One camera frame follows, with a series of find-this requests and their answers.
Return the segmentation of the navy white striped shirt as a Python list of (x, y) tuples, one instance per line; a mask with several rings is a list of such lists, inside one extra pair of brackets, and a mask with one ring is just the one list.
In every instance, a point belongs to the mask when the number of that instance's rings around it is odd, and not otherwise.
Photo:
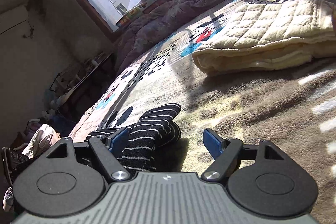
[(155, 151), (181, 138), (181, 130), (174, 122), (181, 106), (168, 103), (143, 113), (138, 122), (125, 129), (126, 143), (115, 158), (132, 175), (136, 172), (156, 171)]

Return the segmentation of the stack of folded clothes left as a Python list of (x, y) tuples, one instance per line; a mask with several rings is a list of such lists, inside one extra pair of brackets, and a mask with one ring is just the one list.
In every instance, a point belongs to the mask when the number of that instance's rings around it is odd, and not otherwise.
[[(50, 125), (42, 124), (34, 133), (22, 154), (29, 159), (43, 153), (54, 145), (61, 138), (60, 133), (56, 132)], [(11, 211), (14, 204), (13, 187), (9, 186), (3, 197), (2, 207), (5, 212)]]

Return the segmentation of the Mickey Mouse fleece blanket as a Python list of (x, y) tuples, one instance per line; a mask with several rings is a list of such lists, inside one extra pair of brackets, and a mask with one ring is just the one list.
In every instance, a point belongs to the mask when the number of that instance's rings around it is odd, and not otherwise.
[[(187, 147), (182, 170), (203, 171), (210, 155), (201, 147), (207, 127), (252, 144), (269, 139), (307, 170), (319, 189), (313, 216), (335, 223), (335, 42), (288, 68), (261, 68), (208, 76), (192, 54), (222, 44), (232, 18), (259, 15), (308, 0), (227, 0), (186, 24), (133, 61), (82, 116), (70, 136), (83, 141), (104, 127), (134, 124), (147, 110), (178, 103), (175, 118)], [(335, 0), (323, 0), (334, 3)]]

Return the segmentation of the folded cream quilted blanket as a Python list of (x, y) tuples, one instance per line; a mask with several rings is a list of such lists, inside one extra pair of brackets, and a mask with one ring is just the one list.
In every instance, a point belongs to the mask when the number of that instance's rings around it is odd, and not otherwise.
[(192, 54), (208, 76), (273, 71), (335, 56), (335, 4), (291, 0), (241, 5), (217, 34)]

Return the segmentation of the purple crumpled comforter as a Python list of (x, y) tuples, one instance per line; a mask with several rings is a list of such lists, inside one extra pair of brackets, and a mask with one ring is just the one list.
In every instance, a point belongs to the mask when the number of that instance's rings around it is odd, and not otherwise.
[(225, 0), (158, 0), (123, 31), (117, 40), (114, 69), (121, 73), (130, 63), (178, 28)]

